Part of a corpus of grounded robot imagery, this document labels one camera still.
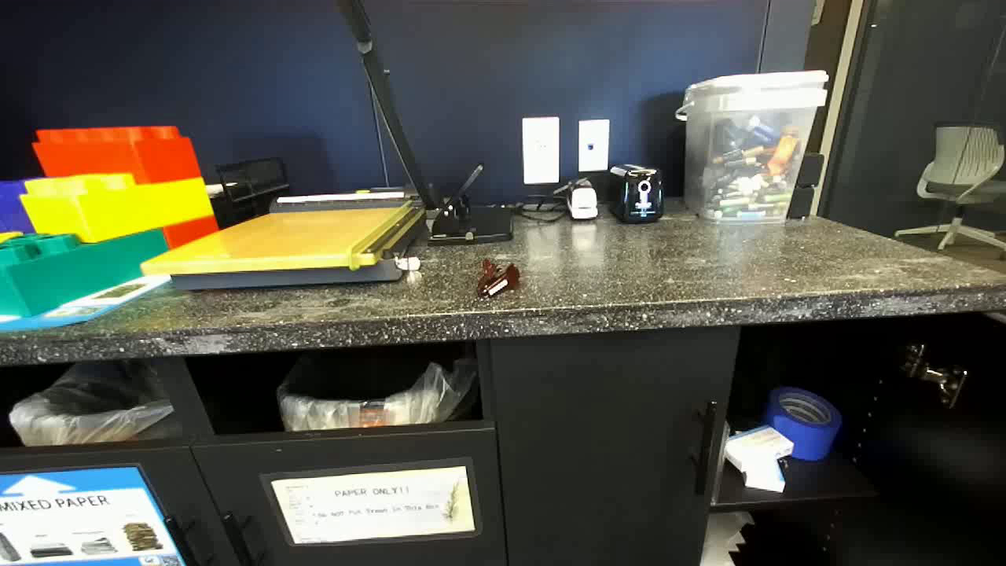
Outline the black pencil sharpener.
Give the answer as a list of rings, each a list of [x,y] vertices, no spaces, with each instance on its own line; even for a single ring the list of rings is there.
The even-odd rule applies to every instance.
[[[665,179],[653,168],[618,164],[610,169],[610,210],[624,225],[653,225],[665,214]]]

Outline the blue plastic tray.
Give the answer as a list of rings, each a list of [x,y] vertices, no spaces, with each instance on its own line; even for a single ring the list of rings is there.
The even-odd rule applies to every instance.
[[[0,179],[0,234],[31,234],[21,193],[25,187],[18,179]]]

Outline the mixed paper bin door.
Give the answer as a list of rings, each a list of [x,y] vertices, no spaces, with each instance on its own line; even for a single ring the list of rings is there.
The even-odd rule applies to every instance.
[[[184,447],[0,452],[4,566],[240,566]]]

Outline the small red-brown clip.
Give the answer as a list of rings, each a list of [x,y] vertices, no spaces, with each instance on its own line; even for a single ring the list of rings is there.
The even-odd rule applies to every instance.
[[[515,290],[523,280],[523,271],[515,264],[501,269],[498,260],[482,264],[479,292],[483,299],[498,299],[505,290]]]

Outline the green plastic tray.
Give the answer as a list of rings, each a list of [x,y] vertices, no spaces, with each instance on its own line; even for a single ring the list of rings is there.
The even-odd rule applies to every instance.
[[[63,302],[134,280],[167,252],[162,230],[107,242],[75,236],[17,236],[0,246],[0,316],[45,316]]]

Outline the blue painter tape roll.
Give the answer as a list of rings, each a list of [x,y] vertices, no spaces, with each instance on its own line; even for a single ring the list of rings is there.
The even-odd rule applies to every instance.
[[[844,412],[820,392],[803,388],[775,388],[765,422],[778,429],[800,464],[820,464],[830,457],[844,429]]]

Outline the yellow plastic tray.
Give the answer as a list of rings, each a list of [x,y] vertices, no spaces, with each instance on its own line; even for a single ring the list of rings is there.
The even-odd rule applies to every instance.
[[[132,174],[45,175],[27,179],[18,202],[42,236],[79,236],[83,242],[107,242],[214,214],[201,175],[172,184],[140,184]]]

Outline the yellow paper cutter board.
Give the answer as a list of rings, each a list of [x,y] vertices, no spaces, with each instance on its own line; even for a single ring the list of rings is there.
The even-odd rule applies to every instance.
[[[415,199],[278,207],[148,258],[142,271],[178,290],[397,283],[397,252],[423,219]]]

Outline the black cabinet door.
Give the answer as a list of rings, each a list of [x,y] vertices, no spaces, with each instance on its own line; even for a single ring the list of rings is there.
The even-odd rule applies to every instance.
[[[1006,325],[915,320],[876,376],[841,566],[1006,566]]]
[[[511,566],[698,566],[736,329],[495,340]]]

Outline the left white wall outlet plate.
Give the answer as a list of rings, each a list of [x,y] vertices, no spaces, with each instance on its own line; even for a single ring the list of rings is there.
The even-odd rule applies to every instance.
[[[546,187],[560,179],[560,119],[526,118],[523,119],[523,184]]]

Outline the white bin liner bag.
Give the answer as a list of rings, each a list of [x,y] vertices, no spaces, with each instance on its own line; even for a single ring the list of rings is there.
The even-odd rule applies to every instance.
[[[25,447],[97,447],[169,440],[177,406],[148,363],[79,363],[18,400],[9,426]]]
[[[278,388],[280,422],[285,432],[360,432],[440,426],[467,402],[479,382],[472,360],[451,368],[427,363],[401,385],[389,377],[304,377],[294,376]]]

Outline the right white wall outlet plate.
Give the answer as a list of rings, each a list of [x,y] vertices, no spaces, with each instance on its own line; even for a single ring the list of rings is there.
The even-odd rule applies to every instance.
[[[610,164],[610,123],[581,119],[580,123],[580,169],[601,174]]]

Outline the black hole punch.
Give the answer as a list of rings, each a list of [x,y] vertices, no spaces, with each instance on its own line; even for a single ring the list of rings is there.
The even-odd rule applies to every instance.
[[[505,242],[512,236],[512,214],[505,207],[483,207],[469,202],[469,190],[482,179],[476,168],[467,184],[446,195],[432,219],[432,246]]]

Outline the white paper stack on shelf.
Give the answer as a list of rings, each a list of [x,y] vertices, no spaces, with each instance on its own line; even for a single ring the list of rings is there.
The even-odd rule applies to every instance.
[[[782,458],[792,452],[792,440],[778,429],[760,426],[740,432],[726,440],[726,458],[743,472],[748,490],[782,495],[787,474]]]

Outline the grey office chair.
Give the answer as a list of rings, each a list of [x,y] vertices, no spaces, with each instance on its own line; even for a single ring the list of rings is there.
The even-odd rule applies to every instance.
[[[945,225],[901,226],[896,230],[896,240],[937,236],[937,248],[973,240],[1006,252],[1006,242],[993,230],[964,225],[967,207],[990,204],[1002,195],[1002,164],[1006,147],[990,127],[939,127],[933,133],[933,158],[923,164],[915,195],[923,202],[945,202],[954,217]]]

